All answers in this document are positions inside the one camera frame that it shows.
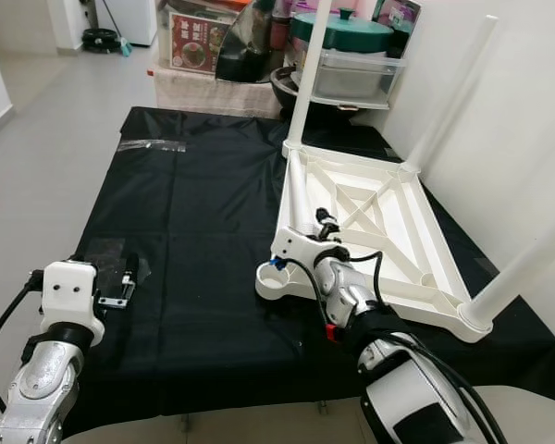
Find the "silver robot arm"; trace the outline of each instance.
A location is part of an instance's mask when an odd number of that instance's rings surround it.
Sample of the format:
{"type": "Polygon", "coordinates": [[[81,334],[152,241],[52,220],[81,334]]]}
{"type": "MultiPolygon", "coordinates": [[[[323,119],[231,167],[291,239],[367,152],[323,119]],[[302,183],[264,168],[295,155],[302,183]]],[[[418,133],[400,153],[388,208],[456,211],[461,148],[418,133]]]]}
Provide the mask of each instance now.
{"type": "Polygon", "coordinates": [[[8,390],[0,444],[57,444],[78,396],[84,355],[105,333],[94,316],[96,269],[63,261],[43,271],[41,335],[8,390]]]}
{"type": "MultiPolygon", "coordinates": [[[[323,224],[317,236],[280,229],[272,244],[272,263],[278,268],[294,263],[311,279],[327,337],[342,342],[357,359],[366,386],[362,409],[378,444],[473,443],[468,438],[468,412],[475,413],[488,442],[505,442],[498,427],[499,439],[491,436],[457,379],[440,370],[441,361],[382,301],[377,283],[375,292],[366,287],[349,252],[328,237],[339,231],[337,221],[325,210],[317,211],[317,219],[323,224]]],[[[492,416],[486,420],[497,425],[492,416]]]]}

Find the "pot lid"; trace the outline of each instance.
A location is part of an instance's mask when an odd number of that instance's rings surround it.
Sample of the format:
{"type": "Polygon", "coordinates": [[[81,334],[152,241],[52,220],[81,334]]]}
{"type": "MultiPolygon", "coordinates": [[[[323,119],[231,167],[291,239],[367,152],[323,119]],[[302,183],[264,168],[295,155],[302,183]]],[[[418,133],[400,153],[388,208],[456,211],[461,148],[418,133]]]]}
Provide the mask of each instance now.
{"type": "MultiPolygon", "coordinates": [[[[332,14],[327,22],[325,49],[354,53],[380,53],[389,49],[393,30],[374,21],[351,17],[353,9],[341,8],[339,15],[332,14]]],[[[309,42],[316,14],[296,14],[291,22],[290,36],[309,42]]]]}

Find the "grey floor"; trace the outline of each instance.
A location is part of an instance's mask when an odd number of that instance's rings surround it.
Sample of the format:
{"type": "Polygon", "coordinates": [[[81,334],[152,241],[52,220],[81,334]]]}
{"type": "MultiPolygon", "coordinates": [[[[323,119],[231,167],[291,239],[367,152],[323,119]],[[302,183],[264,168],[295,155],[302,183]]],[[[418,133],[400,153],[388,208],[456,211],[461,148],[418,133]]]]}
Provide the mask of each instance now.
{"type": "MultiPolygon", "coordinates": [[[[17,90],[26,102],[0,132],[0,313],[29,270],[74,251],[130,107],[155,106],[153,80],[145,75],[153,58],[153,50],[139,48],[127,59],[82,54],[43,92],[17,90]]],[[[30,296],[0,336],[3,393],[36,331],[38,306],[39,296],[30,296]]],[[[555,402],[513,388],[480,392],[511,443],[555,444],[555,402]]],[[[197,413],[188,434],[179,418],[159,417],[102,427],[68,443],[374,442],[356,400],[330,402],[329,410],[320,415],[313,404],[289,404],[197,413]]]]}

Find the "black tablecloth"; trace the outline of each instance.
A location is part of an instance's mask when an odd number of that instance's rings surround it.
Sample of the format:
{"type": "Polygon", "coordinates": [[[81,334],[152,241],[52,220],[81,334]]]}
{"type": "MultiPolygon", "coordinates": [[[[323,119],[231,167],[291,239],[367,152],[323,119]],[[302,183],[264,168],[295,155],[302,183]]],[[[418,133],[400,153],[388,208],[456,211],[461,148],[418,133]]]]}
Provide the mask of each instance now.
{"type": "MultiPolygon", "coordinates": [[[[118,290],[124,258],[137,253],[142,284],[127,311],[107,313],[68,434],[159,414],[361,393],[354,361],[325,340],[314,303],[255,295],[255,268],[267,260],[275,232],[287,129],[275,120],[131,110],[77,253],[99,265],[105,294],[118,290]]],[[[346,123],[308,128],[304,138],[394,156],[375,130],[346,123]]],[[[429,198],[477,294],[494,268],[429,198]]],[[[413,329],[472,384],[555,400],[555,338],[522,299],[475,345],[437,328],[413,329]]]]}

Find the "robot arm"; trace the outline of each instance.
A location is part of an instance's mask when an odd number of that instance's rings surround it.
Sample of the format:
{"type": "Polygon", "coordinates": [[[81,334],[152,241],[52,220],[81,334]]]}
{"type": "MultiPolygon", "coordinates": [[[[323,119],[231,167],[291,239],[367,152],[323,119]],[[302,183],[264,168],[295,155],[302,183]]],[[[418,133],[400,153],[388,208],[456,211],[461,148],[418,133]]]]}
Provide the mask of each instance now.
{"type": "Polygon", "coordinates": [[[8,390],[0,418],[0,444],[57,444],[78,396],[84,355],[105,333],[94,316],[96,269],[74,261],[43,271],[41,335],[8,390]]]}
{"type": "MultiPolygon", "coordinates": [[[[313,282],[327,337],[342,342],[357,360],[366,386],[362,409],[378,443],[473,442],[468,440],[468,413],[487,442],[506,442],[471,386],[419,343],[383,303],[377,287],[379,266],[373,293],[366,287],[364,275],[353,268],[349,252],[337,239],[327,238],[339,228],[325,212],[317,211],[324,226],[318,236],[280,229],[272,244],[276,256],[272,264],[281,268],[294,263],[313,282]],[[495,437],[462,391],[467,387],[495,437]]],[[[378,254],[372,257],[382,259],[378,254]]]]}

